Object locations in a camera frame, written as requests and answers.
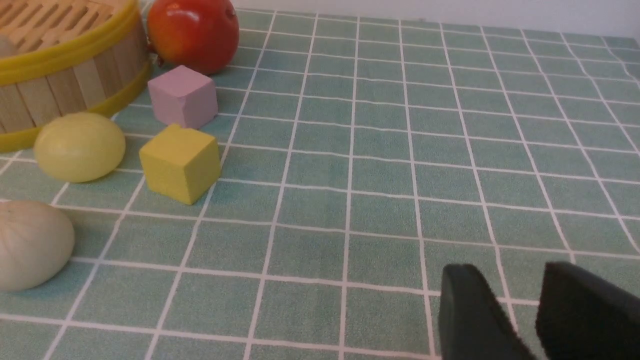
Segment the yellow ball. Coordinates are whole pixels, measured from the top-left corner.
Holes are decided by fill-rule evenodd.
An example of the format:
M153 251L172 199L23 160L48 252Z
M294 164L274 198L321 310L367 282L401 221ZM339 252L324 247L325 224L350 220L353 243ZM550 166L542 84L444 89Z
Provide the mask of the yellow ball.
M116 169L125 148L125 136L113 121L94 113L75 113L45 125L33 152L48 176L83 183Z

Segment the yellow cube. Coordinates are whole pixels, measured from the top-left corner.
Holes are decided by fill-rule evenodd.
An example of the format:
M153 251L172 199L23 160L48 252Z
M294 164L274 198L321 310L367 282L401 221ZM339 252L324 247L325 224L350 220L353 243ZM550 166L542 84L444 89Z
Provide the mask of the yellow cube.
M220 177L215 137L172 124L140 149L149 190L192 205Z

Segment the white wall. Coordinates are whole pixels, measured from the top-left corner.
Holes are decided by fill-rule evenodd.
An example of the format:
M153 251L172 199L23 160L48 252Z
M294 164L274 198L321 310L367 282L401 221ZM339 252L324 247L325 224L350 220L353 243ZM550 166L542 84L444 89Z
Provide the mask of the white wall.
M640 0L234 0L234 4L640 38Z

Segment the red apple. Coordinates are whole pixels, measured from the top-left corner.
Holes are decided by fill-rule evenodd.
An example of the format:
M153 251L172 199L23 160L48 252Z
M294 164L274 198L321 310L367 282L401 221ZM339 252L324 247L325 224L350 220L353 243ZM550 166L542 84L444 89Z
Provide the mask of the red apple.
M230 0L157 0L149 10L147 28L151 51L159 61L205 75L231 62L240 37Z

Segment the table surface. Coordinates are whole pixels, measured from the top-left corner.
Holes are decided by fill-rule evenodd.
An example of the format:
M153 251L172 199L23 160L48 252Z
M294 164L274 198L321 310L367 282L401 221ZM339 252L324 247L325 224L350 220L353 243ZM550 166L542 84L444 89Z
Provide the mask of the table surface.
M148 92L86 184L0 157L0 199L77 245L0 294L0 359L436 359L442 268L472 263L541 358L546 261L640 295L640 47L630 39L239 10L214 80L218 182L150 192ZM156 69L156 75L163 70Z

